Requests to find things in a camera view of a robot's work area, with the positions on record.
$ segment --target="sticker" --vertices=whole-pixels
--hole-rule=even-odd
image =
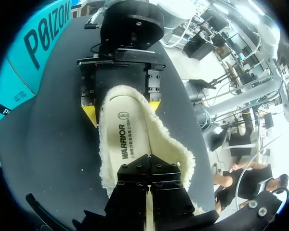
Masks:
[[[3,106],[2,104],[0,104],[0,113],[2,115],[7,115],[8,113],[10,113],[11,109]]]

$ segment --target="metal pipe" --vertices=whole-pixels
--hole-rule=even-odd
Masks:
[[[249,103],[275,90],[278,90],[280,88],[280,84],[281,84],[280,78],[276,77],[272,78],[271,80],[263,84],[260,84],[242,94],[239,94],[233,98],[230,98],[226,101],[216,104],[210,108],[207,108],[207,111],[211,116],[213,116],[216,114],[235,110],[240,105]]]

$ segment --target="black shirt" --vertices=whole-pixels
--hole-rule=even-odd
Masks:
[[[237,181],[242,171],[243,170],[240,169],[233,172],[236,175],[238,175]],[[243,175],[242,181],[239,186],[238,196],[247,200],[254,199],[260,189],[259,183],[268,180],[272,177],[273,175],[271,165],[268,165],[263,169],[253,169],[251,171],[246,171]]]

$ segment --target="white pipe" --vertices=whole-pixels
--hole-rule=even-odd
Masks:
[[[232,109],[236,109],[238,105],[249,103],[275,90],[278,90],[280,88],[280,84],[280,78],[274,77],[273,79],[262,83],[246,92],[243,92],[242,94],[207,108],[207,111],[210,115],[228,112]]]
[[[183,32],[183,34],[181,35],[181,37],[179,38],[179,40],[176,41],[174,44],[168,45],[168,44],[166,44],[166,43],[163,41],[163,39],[161,39],[159,42],[160,42],[164,47],[166,47],[166,48],[172,48],[172,47],[175,47],[176,45],[178,45],[178,44],[181,42],[181,40],[183,39],[184,35],[186,34],[186,32],[187,32],[187,30],[188,30],[188,28],[189,28],[189,25],[190,25],[191,22],[192,22],[192,19],[193,19],[193,18],[191,18],[191,19],[188,21],[188,24],[187,24],[187,26],[186,26],[185,31]]]
[[[243,61],[247,60],[248,58],[250,58],[259,49],[262,39],[261,39],[260,35],[258,35],[258,36],[259,36],[259,42],[258,42],[258,45],[257,45],[256,49],[254,49],[248,56],[244,57]]]

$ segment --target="black table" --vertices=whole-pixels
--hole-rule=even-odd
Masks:
[[[108,201],[99,177],[98,131],[80,107],[81,72],[76,60],[92,55],[90,47],[100,42],[99,30],[83,29],[88,18],[73,19],[59,38],[39,93],[0,121],[0,160],[16,201],[32,213],[25,195],[33,193],[70,227],[72,219],[84,218],[83,210],[105,214]],[[171,136],[194,153],[196,169],[189,195],[204,210],[212,210],[209,158],[192,104],[162,46],[157,43],[150,50],[164,55],[167,65],[161,73],[162,102],[157,115]],[[135,82],[144,81],[135,72],[130,75]]]

